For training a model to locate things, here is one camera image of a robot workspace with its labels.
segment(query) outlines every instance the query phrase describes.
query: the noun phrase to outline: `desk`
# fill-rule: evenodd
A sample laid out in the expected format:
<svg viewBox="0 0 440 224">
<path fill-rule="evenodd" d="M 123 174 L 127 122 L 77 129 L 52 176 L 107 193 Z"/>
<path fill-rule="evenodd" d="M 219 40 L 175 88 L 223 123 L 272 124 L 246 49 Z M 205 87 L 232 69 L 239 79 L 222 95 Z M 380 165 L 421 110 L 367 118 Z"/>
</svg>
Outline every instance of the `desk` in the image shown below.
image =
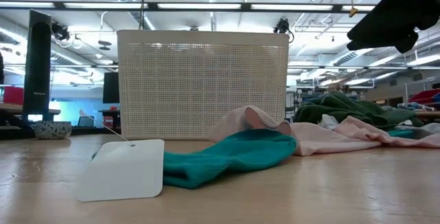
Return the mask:
<svg viewBox="0 0 440 224">
<path fill-rule="evenodd" d="M 21 106 L 19 104 L 0 103 L 0 109 L 5 110 L 5 111 L 12 113 L 12 114 L 15 114 L 15 115 L 20 115 L 23 110 L 23 106 Z M 60 113 L 61 113 L 60 110 L 49 109 L 49 116 L 50 116 L 51 120 L 54 119 L 54 115 L 58 115 Z"/>
<path fill-rule="evenodd" d="M 416 111 L 418 118 L 440 119 L 440 111 Z"/>
<path fill-rule="evenodd" d="M 115 135 L 0 143 L 3 224 L 438 223 L 439 151 L 372 148 L 292 157 L 198 190 L 164 186 L 153 199 L 79 203 L 73 191 L 91 156 Z M 166 142 L 189 153 L 210 142 Z"/>
</svg>

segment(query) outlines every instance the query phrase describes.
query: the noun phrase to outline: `patterned bowl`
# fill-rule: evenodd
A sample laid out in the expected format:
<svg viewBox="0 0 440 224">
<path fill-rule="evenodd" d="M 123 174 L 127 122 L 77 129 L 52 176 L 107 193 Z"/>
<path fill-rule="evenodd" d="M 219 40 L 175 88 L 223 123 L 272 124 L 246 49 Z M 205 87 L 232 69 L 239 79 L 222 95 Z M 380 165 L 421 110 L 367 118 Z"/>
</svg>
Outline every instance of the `patterned bowl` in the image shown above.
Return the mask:
<svg viewBox="0 0 440 224">
<path fill-rule="evenodd" d="M 70 122 L 38 121 L 34 126 L 38 139 L 65 139 L 72 133 Z"/>
</svg>

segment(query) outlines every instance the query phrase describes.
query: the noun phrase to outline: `clothing pile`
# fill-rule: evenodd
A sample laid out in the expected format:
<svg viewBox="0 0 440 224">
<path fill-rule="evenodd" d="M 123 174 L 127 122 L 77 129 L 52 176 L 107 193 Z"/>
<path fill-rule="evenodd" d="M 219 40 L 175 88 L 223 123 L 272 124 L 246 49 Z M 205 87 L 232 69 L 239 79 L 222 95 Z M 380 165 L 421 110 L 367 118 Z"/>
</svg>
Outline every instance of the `clothing pile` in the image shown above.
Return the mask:
<svg viewBox="0 0 440 224">
<path fill-rule="evenodd" d="M 412 126 L 400 126 L 408 120 Z M 305 102 L 292 124 L 276 122 L 258 107 L 241 107 L 210 129 L 208 137 L 214 146 L 190 154 L 165 153 L 164 184 L 198 188 L 226 172 L 262 170 L 291 155 L 341 153 L 382 145 L 440 148 L 440 124 L 423 125 L 413 111 L 386 111 L 339 91 Z"/>
<path fill-rule="evenodd" d="M 428 107 L 424 104 L 419 104 L 417 102 L 400 103 L 397 104 L 397 108 L 411 111 L 436 111 L 434 107 Z"/>
</svg>

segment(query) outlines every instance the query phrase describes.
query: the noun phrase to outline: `pink cloth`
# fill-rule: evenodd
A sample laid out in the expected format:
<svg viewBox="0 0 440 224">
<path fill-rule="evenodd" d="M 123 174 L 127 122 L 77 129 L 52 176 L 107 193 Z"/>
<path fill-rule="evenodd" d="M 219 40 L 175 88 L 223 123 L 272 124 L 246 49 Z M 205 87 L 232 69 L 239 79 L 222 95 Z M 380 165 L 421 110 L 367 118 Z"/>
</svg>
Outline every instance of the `pink cloth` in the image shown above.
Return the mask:
<svg viewBox="0 0 440 224">
<path fill-rule="evenodd" d="M 391 137 L 387 132 L 350 116 L 336 127 L 335 132 L 350 138 L 396 146 L 440 148 L 440 134 L 429 135 L 423 139 Z"/>
<path fill-rule="evenodd" d="M 335 131 L 312 123 L 276 122 L 258 107 L 246 106 L 235 109 L 221 118 L 208 134 L 213 142 L 219 142 L 240 131 L 253 128 L 268 128 L 296 139 L 295 155 L 308 156 L 314 153 L 340 153 L 394 144 L 440 148 L 440 134 L 420 140 L 390 137 L 390 135 L 354 117 L 348 117 Z"/>
<path fill-rule="evenodd" d="M 267 128 L 290 135 L 290 123 L 286 120 L 277 122 L 266 112 L 255 106 L 245 106 L 224 115 L 220 121 L 208 131 L 208 138 L 220 142 L 226 137 L 248 129 Z"/>
<path fill-rule="evenodd" d="M 295 155 L 341 153 L 380 146 L 380 142 L 343 136 L 312 123 L 291 124 L 291 136 L 296 139 Z"/>
</svg>

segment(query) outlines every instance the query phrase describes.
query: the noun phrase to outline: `mesh panel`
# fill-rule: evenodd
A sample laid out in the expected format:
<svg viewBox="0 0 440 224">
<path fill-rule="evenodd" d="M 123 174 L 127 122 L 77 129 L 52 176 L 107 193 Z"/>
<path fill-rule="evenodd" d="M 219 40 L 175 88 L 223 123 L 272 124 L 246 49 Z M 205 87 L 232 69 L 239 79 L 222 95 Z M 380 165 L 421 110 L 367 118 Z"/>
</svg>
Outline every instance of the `mesh panel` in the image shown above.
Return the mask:
<svg viewBox="0 0 440 224">
<path fill-rule="evenodd" d="M 119 31 L 118 52 L 125 137 L 205 139 L 248 104 L 284 118 L 287 36 Z"/>
</svg>

